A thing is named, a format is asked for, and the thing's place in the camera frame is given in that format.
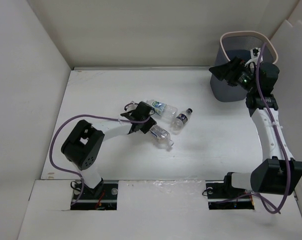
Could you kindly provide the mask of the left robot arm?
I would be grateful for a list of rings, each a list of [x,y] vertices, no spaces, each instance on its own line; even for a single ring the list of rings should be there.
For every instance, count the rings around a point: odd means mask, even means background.
[[[123,119],[105,119],[95,124],[82,119],[75,125],[63,143],[61,152],[77,167],[89,197],[97,198],[102,194],[104,182],[95,163],[102,144],[138,131],[146,134],[156,124],[152,118],[154,113],[151,105],[141,101],[135,109],[122,113]]]

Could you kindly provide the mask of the small dark label bottle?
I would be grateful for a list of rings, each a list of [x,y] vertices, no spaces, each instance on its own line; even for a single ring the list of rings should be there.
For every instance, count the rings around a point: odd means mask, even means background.
[[[180,112],[171,123],[171,130],[173,134],[179,134],[180,131],[187,124],[188,120],[191,117],[193,110],[191,108],[186,109],[185,111]]]

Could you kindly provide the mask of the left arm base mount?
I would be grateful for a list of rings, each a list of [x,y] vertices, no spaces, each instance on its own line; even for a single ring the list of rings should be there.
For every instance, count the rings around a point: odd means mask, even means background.
[[[119,181],[104,181],[97,189],[84,187],[82,194],[81,181],[72,181],[70,187],[73,190],[70,209],[73,211],[115,211],[117,210]]]

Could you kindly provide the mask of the crushed clear water bottle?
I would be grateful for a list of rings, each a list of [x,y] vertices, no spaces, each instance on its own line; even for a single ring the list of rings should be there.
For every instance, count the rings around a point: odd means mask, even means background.
[[[159,125],[153,125],[149,131],[160,148],[170,150],[174,145],[170,133]]]

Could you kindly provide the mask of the green-blue label clear bottle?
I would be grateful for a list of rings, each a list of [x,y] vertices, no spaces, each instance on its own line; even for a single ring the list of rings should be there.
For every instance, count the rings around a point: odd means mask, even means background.
[[[155,113],[164,122],[170,123],[177,116],[178,109],[174,106],[154,99],[147,100],[146,103],[154,108]]]

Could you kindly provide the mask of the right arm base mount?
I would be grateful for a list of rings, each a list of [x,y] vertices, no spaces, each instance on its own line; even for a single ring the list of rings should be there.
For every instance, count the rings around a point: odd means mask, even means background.
[[[227,186],[223,180],[208,180],[202,192],[208,200],[209,210],[254,210],[251,196],[236,197],[246,194],[244,189]]]

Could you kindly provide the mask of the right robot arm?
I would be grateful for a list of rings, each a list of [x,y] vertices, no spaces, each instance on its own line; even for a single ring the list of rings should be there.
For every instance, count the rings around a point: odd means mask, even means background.
[[[240,189],[257,193],[291,195],[302,177],[302,162],[288,149],[279,123],[277,101],[272,94],[279,68],[269,62],[250,67],[235,57],[209,69],[220,81],[246,90],[246,106],[260,139],[263,162],[251,173],[230,172],[222,184],[223,194],[233,197]]]

